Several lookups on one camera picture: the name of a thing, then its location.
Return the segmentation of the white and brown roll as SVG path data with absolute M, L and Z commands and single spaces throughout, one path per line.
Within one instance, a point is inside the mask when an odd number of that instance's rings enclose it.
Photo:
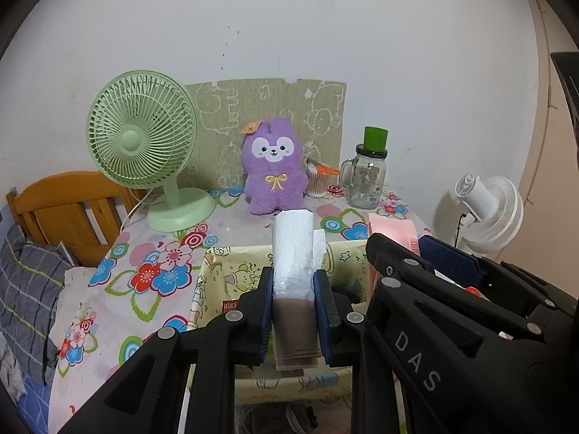
M 284 210 L 273 223 L 273 329 L 276 369 L 311 369 L 319 358 L 314 273 L 326 234 L 309 210 Z

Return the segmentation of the grey plaid pillow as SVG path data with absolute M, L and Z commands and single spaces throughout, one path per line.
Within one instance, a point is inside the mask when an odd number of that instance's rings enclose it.
M 52 383 L 58 348 L 49 338 L 65 271 L 73 266 L 62 246 L 41 245 L 18 224 L 1 247 L 1 332 L 21 371 L 35 383 Z

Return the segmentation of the cotton swab container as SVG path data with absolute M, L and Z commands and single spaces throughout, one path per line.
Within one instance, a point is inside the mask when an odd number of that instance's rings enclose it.
M 330 179 L 339 176 L 339 170 L 308 158 L 305 163 L 305 174 L 308 177 L 306 195 L 311 198 L 322 198 L 327 192 Z

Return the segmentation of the beige door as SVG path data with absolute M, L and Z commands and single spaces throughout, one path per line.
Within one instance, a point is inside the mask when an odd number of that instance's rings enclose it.
M 546 0 L 529 0 L 539 56 L 535 128 L 524 171 L 523 268 L 578 295 L 578 160 L 571 116 L 551 55 L 575 52 Z

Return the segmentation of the glass jar green lid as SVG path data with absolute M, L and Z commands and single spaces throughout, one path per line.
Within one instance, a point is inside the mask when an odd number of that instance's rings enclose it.
M 371 210 L 378 207 L 386 177 L 388 134 L 380 127 L 365 127 L 355 156 L 345 160 L 339 169 L 339 186 L 353 208 Z

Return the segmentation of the purple plush toy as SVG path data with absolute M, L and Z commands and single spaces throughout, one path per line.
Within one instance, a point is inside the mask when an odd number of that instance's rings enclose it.
M 256 120 L 241 130 L 240 163 L 251 214 L 300 209 L 308 178 L 302 168 L 303 145 L 287 118 Z

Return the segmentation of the pink packet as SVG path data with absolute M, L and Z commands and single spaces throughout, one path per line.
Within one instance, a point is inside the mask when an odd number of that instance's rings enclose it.
M 394 277 L 401 262 L 413 255 L 420 256 L 418 235 L 413 221 L 384 217 L 370 213 L 366 257 L 369 265 L 367 302 L 373 299 L 376 284 L 383 277 Z

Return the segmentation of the grey knitted gloves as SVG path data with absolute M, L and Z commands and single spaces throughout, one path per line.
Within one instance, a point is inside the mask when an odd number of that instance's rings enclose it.
M 248 405 L 238 412 L 237 433 L 305 434 L 319 427 L 317 416 L 309 405 L 269 403 Z

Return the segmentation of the floral tablecloth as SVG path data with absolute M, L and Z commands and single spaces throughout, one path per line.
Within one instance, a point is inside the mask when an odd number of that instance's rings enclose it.
M 217 204 L 206 221 L 169 233 L 135 213 L 94 274 L 86 279 L 76 313 L 68 318 L 52 383 L 48 433 L 57 433 L 100 386 L 163 326 L 183 332 L 230 311 L 254 290 L 272 264 L 275 214 L 249 212 L 240 189 L 210 191 Z M 352 208 L 339 186 L 323 199 L 306 198 L 314 228 L 324 229 L 323 268 L 331 285 L 366 301 L 368 210 Z M 276 370 L 273 347 L 258 369 L 237 370 L 236 402 L 334 400 L 351 393 L 351 369 Z

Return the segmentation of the white standing fan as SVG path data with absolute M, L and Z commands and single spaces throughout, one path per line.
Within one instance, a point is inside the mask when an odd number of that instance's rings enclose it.
M 477 256 L 495 254 L 506 247 L 520 230 L 524 216 L 523 200 L 508 178 L 465 174 L 455 184 L 455 196 L 468 210 L 457 234 L 461 251 Z

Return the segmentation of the green desk fan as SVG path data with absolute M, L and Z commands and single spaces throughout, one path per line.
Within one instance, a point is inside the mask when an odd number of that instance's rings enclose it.
M 179 187 L 196 140 L 197 116 L 189 92 L 155 71 L 129 71 L 96 95 L 86 121 L 86 142 L 99 170 L 128 189 L 163 189 L 149 206 L 147 223 L 174 232 L 207 220 L 213 197 Z

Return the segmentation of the wooden bed headboard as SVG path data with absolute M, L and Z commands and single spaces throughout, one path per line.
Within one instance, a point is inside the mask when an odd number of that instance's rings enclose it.
M 85 267 L 95 268 L 120 235 L 117 205 L 128 212 L 144 193 L 98 171 L 54 174 L 12 190 L 6 200 L 17 224 L 42 245 L 64 244 Z

